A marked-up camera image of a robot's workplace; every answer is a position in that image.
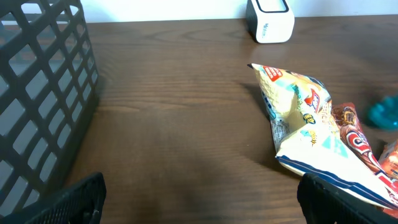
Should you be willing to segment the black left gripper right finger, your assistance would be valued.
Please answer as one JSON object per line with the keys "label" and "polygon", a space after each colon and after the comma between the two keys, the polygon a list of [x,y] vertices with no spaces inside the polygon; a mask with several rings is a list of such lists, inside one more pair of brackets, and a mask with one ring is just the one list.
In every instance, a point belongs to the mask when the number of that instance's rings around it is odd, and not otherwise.
{"label": "black left gripper right finger", "polygon": [[313,174],[305,174],[297,200],[309,224],[397,224],[397,219]]}

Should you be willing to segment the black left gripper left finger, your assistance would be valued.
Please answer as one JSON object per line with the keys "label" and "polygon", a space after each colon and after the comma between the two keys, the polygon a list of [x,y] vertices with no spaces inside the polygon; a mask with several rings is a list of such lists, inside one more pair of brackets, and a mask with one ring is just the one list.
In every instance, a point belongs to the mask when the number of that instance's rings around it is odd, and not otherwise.
{"label": "black left gripper left finger", "polygon": [[79,182],[7,215],[1,224],[99,224],[106,198],[103,174]]}

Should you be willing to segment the cream snack bag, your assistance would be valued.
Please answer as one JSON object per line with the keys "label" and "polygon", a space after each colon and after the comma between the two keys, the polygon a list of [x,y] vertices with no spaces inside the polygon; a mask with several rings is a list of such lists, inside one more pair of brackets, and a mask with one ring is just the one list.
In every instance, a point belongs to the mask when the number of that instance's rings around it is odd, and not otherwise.
{"label": "cream snack bag", "polygon": [[341,140],[322,82],[288,70],[249,64],[270,117],[276,159],[298,175],[314,174],[372,205],[396,209],[372,171]]}

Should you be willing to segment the small orange snack packet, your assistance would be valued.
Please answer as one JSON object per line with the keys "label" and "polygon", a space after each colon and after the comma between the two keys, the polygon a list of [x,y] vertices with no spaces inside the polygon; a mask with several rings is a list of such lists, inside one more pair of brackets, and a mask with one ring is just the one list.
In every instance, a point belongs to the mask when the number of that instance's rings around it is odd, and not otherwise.
{"label": "small orange snack packet", "polygon": [[379,163],[383,171],[392,179],[397,179],[397,141],[386,144],[379,158]]}

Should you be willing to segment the orange chocolate bar wrapper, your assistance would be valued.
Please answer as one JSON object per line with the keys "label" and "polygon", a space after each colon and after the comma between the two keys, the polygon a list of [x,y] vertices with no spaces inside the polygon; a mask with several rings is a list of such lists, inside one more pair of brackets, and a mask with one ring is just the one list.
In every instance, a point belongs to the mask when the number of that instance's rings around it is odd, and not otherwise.
{"label": "orange chocolate bar wrapper", "polygon": [[341,140],[383,182],[392,203],[397,206],[397,187],[374,157],[369,142],[363,133],[354,104],[335,105],[331,109],[331,114],[340,129]]}

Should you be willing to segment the blue mouthwash bottle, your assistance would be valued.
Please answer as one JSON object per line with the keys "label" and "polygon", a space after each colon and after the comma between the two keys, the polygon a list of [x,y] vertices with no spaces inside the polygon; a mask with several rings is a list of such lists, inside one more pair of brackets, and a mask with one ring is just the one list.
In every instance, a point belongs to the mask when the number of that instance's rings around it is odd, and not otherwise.
{"label": "blue mouthwash bottle", "polygon": [[379,129],[397,130],[397,95],[387,96],[372,105],[368,112],[368,120]]}

